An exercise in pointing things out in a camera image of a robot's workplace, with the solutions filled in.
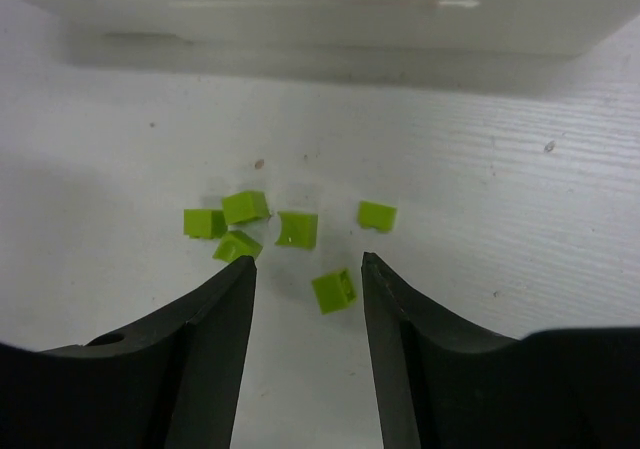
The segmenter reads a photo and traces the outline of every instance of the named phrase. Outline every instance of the green object in background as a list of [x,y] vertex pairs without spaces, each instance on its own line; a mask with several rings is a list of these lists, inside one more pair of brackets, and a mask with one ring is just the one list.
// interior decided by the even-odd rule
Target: green object in background
[[222,210],[227,224],[257,221],[269,217],[264,192],[244,191],[222,199]]
[[278,212],[282,229],[276,246],[300,247],[313,249],[316,247],[318,234],[318,215],[303,212]]
[[242,231],[229,231],[220,239],[213,258],[231,263],[240,256],[251,256],[257,259],[260,252],[262,252],[262,244]]
[[311,285],[322,314],[346,309],[356,300],[356,291],[347,269],[318,277],[311,281]]
[[372,227],[380,232],[390,232],[393,229],[397,211],[395,207],[360,201],[358,224],[365,229]]
[[219,209],[185,209],[184,234],[193,239],[217,239],[227,232],[227,223]]

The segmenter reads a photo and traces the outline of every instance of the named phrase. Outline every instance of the white table surface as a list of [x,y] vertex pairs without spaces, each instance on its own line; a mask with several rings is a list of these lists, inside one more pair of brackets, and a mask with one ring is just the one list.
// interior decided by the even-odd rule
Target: white table surface
[[[97,38],[12,0],[0,28],[3,341],[84,343],[213,275],[184,208],[319,212],[313,253],[252,232],[234,448],[382,447],[362,302],[323,317],[309,285],[359,285],[364,250],[507,335],[640,320],[640,20],[569,60]],[[358,228],[363,197],[393,233]]]

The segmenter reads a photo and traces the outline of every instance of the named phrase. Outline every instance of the green lego brick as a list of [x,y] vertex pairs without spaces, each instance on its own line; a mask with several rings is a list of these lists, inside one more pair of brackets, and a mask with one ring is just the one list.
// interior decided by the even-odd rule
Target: green lego brick
[[262,244],[242,231],[229,231],[220,239],[213,258],[231,263],[240,256],[251,256],[257,259],[260,252],[262,252]]
[[373,227],[380,232],[390,232],[393,229],[397,211],[395,207],[360,201],[358,224],[365,229]]
[[218,239],[227,232],[227,223],[219,209],[185,209],[184,234],[193,239]]
[[356,300],[356,291],[347,269],[331,272],[311,281],[320,312],[346,309]]
[[317,214],[280,211],[278,215],[282,221],[282,229],[276,246],[300,247],[302,249],[316,247]]
[[227,224],[257,221],[269,217],[264,192],[244,191],[222,199],[222,210]]

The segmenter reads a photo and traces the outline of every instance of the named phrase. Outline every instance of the lime green block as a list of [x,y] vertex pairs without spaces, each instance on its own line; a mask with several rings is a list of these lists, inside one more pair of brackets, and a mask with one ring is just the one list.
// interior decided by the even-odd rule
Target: lime green block
[[214,259],[233,262],[240,256],[251,256],[257,259],[262,252],[262,245],[251,239],[242,231],[229,231],[222,239],[213,255]]
[[227,223],[219,209],[185,209],[184,234],[193,239],[217,239],[227,232]]
[[282,221],[280,238],[276,246],[300,247],[313,249],[316,247],[318,234],[318,215],[304,212],[278,212]]
[[257,221],[269,217],[264,192],[244,191],[222,199],[222,210],[227,224]]
[[311,281],[322,314],[346,309],[356,300],[349,271],[341,269]]
[[375,202],[360,201],[358,209],[358,224],[365,229],[373,227],[380,232],[390,232],[396,220],[395,207],[377,204]]

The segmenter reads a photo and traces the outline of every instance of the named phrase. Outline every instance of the lego brick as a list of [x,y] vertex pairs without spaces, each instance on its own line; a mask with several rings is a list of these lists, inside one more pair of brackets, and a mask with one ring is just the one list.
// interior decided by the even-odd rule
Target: lego brick
[[311,281],[322,314],[346,309],[356,300],[356,291],[347,269],[325,274]]
[[374,228],[380,232],[390,232],[396,220],[395,207],[375,202],[361,201],[358,209],[358,224],[362,228]]
[[227,232],[219,209],[185,209],[184,234],[193,239],[218,239]]
[[262,252],[262,244],[242,231],[229,231],[220,239],[213,258],[231,263],[240,256],[251,256],[257,259],[260,252]]
[[269,217],[264,192],[244,191],[222,199],[227,224],[241,224]]
[[291,246],[302,249],[316,247],[318,215],[303,212],[279,211],[282,228],[276,246]]

